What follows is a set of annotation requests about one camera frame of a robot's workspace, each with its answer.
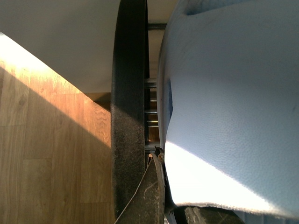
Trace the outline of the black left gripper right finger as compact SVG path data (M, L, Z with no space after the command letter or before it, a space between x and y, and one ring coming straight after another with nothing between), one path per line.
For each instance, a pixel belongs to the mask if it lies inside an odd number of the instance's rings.
M231 210L182 206L174 210L177 224L244 224Z

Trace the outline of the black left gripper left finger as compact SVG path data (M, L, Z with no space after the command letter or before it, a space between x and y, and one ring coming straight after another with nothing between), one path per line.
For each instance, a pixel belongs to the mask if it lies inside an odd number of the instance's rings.
M163 224L165 183L163 166L155 154L117 224Z

